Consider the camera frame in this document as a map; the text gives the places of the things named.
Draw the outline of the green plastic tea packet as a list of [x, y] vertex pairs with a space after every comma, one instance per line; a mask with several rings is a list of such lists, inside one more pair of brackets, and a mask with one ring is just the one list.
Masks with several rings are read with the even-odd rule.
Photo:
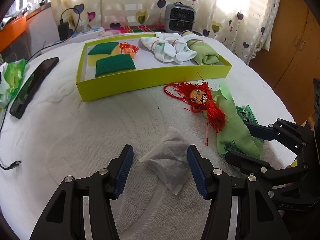
[[236, 106], [235, 129], [238, 133], [238, 139], [243, 142], [249, 142], [249, 140], [252, 140], [259, 146], [263, 145], [263, 139], [249, 135], [249, 130], [245, 123], [258, 125], [258, 121], [249, 105]]

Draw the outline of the light green cloth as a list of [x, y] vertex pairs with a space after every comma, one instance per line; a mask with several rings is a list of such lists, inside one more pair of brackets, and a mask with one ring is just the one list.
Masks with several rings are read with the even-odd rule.
[[251, 136], [249, 129], [236, 111], [236, 105], [227, 85], [222, 82], [218, 90], [211, 91], [213, 100], [225, 114], [225, 125], [216, 133], [217, 152], [225, 157], [229, 151], [236, 151], [260, 159], [263, 143]]

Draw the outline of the red tassel knot ornament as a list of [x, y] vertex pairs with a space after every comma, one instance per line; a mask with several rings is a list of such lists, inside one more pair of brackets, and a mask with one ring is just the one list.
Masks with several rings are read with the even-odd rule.
[[163, 87], [163, 92], [170, 98], [186, 103], [193, 113], [205, 113], [206, 146], [208, 146], [208, 127], [212, 126], [216, 133], [222, 131], [226, 124], [226, 114], [214, 100], [211, 89], [206, 81], [191, 83], [187, 81], [170, 83]]

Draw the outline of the grey tea bag sachet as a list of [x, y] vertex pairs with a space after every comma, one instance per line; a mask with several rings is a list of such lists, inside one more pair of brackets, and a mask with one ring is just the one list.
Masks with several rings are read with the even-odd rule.
[[182, 133], [171, 126], [157, 146], [139, 161], [151, 169], [174, 195], [178, 195], [191, 174], [187, 161], [189, 146]]

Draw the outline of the white socks bundle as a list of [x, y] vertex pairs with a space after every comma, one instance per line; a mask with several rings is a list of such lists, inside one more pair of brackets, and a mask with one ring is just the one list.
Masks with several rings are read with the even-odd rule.
[[157, 37], [141, 37], [142, 44], [162, 62], [172, 62], [176, 56], [175, 48], [167, 41]]
[[156, 37], [167, 41], [175, 48], [176, 56], [173, 62], [177, 64], [192, 60], [196, 56], [196, 52], [188, 48], [186, 41], [180, 34], [164, 34], [157, 32]]

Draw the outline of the orange string whistle charm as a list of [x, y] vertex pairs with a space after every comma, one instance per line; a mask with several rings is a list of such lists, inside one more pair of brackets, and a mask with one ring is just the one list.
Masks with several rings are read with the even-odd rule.
[[134, 59], [136, 54], [138, 53], [139, 51], [139, 47], [138, 46], [134, 46], [134, 45], [131, 45], [127, 42], [124, 42], [124, 43], [121, 43], [119, 45], [119, 50], [120, 50], [120, 53], [121, 54], [127, 54], [127, 55], [130, 55], [131, 56], [131, 59]]

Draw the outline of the wooden cabinet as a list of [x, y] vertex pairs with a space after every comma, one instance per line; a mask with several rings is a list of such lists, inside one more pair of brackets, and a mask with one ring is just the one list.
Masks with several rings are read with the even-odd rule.
[[298, 124], [314, 113], [319, 78], [319, 24], [303, 0], [280, 0], [269, 50], [249, 63], [280, 97]]

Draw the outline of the white fleece table cover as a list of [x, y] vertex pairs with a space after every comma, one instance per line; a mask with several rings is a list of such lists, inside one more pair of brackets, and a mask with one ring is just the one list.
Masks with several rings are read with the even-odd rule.
[[215, 150], [214, 130], [201, 114], [166, 97], [162, 87], [83, 102], [75, 84], [82, 43], [57, 47], [29, 64], [59, 57], [21, 119], [7, 114], [1, 131], [1, 161], [20, 166], [1, 171], [1, 210], [20, 239], [28, 239], [61, 181], [91, 176], [132, 145], [134, 162], [123, 194], [111, 203], [121, 239], [199, 239], [210, 203], [193, 178], [173, 194], [139, 160], [178, 129], [199, 152], [232, 176], [238, 172]]

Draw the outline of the rolled green towel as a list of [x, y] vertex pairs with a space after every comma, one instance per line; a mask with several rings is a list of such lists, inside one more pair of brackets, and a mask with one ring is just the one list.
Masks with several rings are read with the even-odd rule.
[[184, 31], [181, 36], [190, 50], [196, 52], [193, 60], [199, 65], [214, 65], [219, 62], [219, 54], [203, 38], [191, 31]]

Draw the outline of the heart pattern curtain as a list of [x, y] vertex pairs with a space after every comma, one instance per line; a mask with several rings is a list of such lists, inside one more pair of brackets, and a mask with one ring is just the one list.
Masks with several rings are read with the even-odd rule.
[[270, 47], [280, 0], [50, 0], [56, 22], [77, 31], [163, 25], [165, 11], [178, 3], [195, 11], [193, 30], [218, 40], [244, 62]]

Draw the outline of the white socks bundle in box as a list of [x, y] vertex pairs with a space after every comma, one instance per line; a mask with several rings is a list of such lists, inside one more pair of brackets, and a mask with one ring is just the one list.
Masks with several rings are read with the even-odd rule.
[[172, 62], [176, 56], [175, 48], [167, 41], [157, 37], [141, 37], [142, 44], [162, 62]]

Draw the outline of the grey mini fan heater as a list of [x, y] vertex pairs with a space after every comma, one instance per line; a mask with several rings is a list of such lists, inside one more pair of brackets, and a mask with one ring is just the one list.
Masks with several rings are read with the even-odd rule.
[[181, 2], [166, 6], [164, 15], [164, 30], [167, 33], [182, 33], [192, 31], [195, 21], [195, 10]]

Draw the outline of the black smartphone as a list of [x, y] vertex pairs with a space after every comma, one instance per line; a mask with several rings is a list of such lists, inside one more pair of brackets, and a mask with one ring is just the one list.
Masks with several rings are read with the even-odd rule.
[[26, 107], [31, 102], [40, 85], [59, 61], [60, 59], [58, 57], [46, 59], [33, 71], [12, 103], [10, 108], [10, 114], [12, 116], [17, 119], [20, 119], [23, 116]]

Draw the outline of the green white plastic wrapper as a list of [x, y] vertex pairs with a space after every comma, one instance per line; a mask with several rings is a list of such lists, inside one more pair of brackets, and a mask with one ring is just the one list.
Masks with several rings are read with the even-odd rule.
[[16, 62], [1, 65], [0, 108], [5, 109], [17, 95], [24, 77], [27, 61], [21, 59]]

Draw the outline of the yellow-green shallow box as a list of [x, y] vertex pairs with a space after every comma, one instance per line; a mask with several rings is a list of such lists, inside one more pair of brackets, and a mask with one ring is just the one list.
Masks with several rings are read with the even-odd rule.
[[[140, 43], [140, 38], [144, 36], [154, 37], [155, 34], [127, 34], [84, 44], [75, 80], [81, 99], [84, 102], [169, 83], [224, 78], [231, 70], [232, 64], [222, 56], [219, 56], [219, 62], [214, 65], [198, 65], [194, 61], [186, 61], [183, 64], [158, 61], [154, 54], [143, 48]], [[136, 68], [96, 77], [96, 66], [95, 63], [89, 64], [88, 52], [96, 45], [107, 42], [127, 42], [139, 46], [139, 51], [132, 60]]]

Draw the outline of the colourful plaid cloth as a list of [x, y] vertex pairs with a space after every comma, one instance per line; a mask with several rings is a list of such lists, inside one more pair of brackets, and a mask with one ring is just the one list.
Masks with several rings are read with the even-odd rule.
[[106, 31], [115, 31], [119, 34], [127, 33], [155, 33], [155, 32], [165, 32], [163, 25], [133, 25], [133, 26], [122, 26], [119, 23], [112, 23]]

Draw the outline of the green sponge front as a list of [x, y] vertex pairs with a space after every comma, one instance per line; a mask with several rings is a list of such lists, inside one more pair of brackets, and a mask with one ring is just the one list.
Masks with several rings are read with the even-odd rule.
[[99, 59], [96, 62], [95, 77], [102, 75], [134, 70], [135, 64], [129, 54], [119, 54]]

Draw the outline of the yellow green sponge rear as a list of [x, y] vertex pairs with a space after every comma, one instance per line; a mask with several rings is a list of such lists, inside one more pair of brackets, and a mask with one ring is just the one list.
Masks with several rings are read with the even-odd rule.
[[100, 43], [88, 51], [87, 64], [90, 67], [96, 66], [98, 60], [119, 54], [118, 42]]

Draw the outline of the clear plastic packet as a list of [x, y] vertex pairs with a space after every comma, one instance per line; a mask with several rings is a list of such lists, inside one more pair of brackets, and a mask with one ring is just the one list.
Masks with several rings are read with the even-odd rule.
[[104, 37], [111, 37], [111, 36], [117, 36], [120, 35], [121, 31], [120, 30], [103, 30], [99, 33], [99, 37], [104, 38]]

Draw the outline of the black power adapter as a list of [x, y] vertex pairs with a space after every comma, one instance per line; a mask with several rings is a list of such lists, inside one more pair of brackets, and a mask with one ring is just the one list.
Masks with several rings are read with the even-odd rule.
[[64, 41], [71, 36], [71, 31], [68, 22], [60, 21], [60, 24], [57, 26], [57, 29], [61, 41]]

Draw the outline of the white blue power strip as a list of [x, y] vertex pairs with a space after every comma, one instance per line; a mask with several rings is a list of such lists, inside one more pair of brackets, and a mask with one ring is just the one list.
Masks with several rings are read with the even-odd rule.
[[93, 28], [87, 32], [81, 32], [73, 34], [67, 42], [69, 43], [79, 43], [84, 42], [86, 40], [91, 40], [97, 38], [104, 31], [103, 27]]

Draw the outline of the orange shelf tray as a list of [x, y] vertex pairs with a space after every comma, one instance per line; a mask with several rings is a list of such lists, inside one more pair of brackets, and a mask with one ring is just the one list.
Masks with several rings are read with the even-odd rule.
[[38, 9], [19, 14], [1, 29], [1, 51], [6, 50], [20, 37], [23, 44], [28, 46], [27, 52], [33, 52], [40, 47], [42, 37], [55, 24], [50, 10], [51, 3], [47, 2]]

